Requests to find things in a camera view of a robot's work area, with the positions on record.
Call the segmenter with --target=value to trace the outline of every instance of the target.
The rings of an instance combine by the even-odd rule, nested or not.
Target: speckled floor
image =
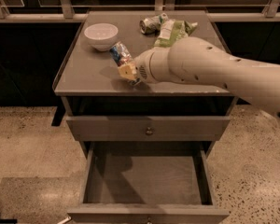
[[[58,223],[77,204],[85,158],[54,107],[0,107],[0,213],[19,223]],[[280,224],[280,123],[238,105],[208,157],[222,224]]]

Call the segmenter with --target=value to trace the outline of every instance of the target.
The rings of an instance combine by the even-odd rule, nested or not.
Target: white bowl
[[[84,35],[94,48],[106,51],[118,41],[119,29],[109,23],[97,23],[85,29]]]

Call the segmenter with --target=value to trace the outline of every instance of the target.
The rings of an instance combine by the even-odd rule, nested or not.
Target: white robotic arm
[[[135,58],[146,82],[215,85],[280,118],[280,65],[231,56],[197,37],[154,48]]]

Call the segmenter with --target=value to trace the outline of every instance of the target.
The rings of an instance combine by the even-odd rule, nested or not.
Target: cabinet handle
[[[146,135],[150,136],[153,134],[151,127],[147,127]]]

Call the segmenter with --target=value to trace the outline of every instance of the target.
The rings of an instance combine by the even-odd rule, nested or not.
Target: open drawer
[[[67,124],[78,141],[216,141],[229,117],[76,116]]]
[[[93,142],[76,223],[219,223],[201,142]]]

